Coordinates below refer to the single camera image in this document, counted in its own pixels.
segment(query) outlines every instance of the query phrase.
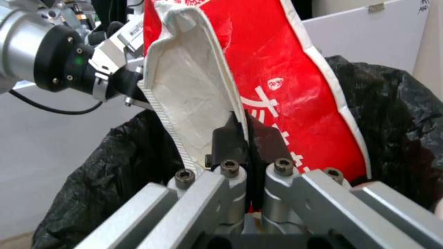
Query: red plastic bag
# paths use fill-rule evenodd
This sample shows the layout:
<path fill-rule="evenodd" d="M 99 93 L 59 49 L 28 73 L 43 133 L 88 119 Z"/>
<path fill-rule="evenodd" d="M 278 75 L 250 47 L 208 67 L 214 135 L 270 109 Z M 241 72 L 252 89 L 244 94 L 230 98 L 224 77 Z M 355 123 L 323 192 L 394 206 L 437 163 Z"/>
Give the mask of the red plastic bag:
<path fill-rule="evenodd" d="M 186 0 L 217 34 L 244 108 L 280 130 L 301 172 L 334 167 L 352 181 L 371 177 L 363 137 L 333 71 L 285 0 Z M 145 48 L 161 23 L 146 1 Z"/>

